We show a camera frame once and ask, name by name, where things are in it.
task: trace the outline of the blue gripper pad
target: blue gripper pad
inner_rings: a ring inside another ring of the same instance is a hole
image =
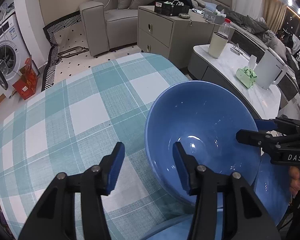
[[[106,192],[108,194],[110,194],[110,192],[114,190],[115,184],[117,183],[119,172],[121,170],[121,166],[124,159],[124,154],[125,154],[124,144],[122,142],[117,142],[111,154],[111,155],[115,155],[114,160],[108,171],[108,177],[107,177],[108,184],[106,186]]]
[[[259,131],[273,131],[278,128],[277,124],[272,120],[255,119],[254,122],[256,123],[256,126]]]
[[[181,153],[179,152],[176,143],[174,143],[172,146],[172,156],[173,156],[174,163],[176,165],[176,168],[177,168],[177,171],[179,174],[182,188],[187,192],[187,194],[189,194],[190,193],[189,174],[186,169],[185,163],[184,163],[183,159],[181,158]]]

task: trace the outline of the black box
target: black box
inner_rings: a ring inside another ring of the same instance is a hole
[[[189,13],[190,7],[188,5],[174,5],[164,2],[156,2],[154,5],[154,12],[166,16],[179,16],[180,13]]]

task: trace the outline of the drawer handle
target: drawer handle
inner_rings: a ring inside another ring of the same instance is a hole
[[[149,29],[149,32],[152,34],[152,29],[153,29],[152,23],[149,23],[149,24],[148,24],[148,29]]]

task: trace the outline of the beige cup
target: beige cup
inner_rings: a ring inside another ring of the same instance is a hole
[[[209,45],[208,53],[211,57],[218,58],[228,42],[228,38],[214,32]]]

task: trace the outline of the human hand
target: human hand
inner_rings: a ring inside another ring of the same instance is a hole
[[[291,166],[289,168],[290,181],[290,192],[295,196],[300,190],[300,170],[298,167]]]

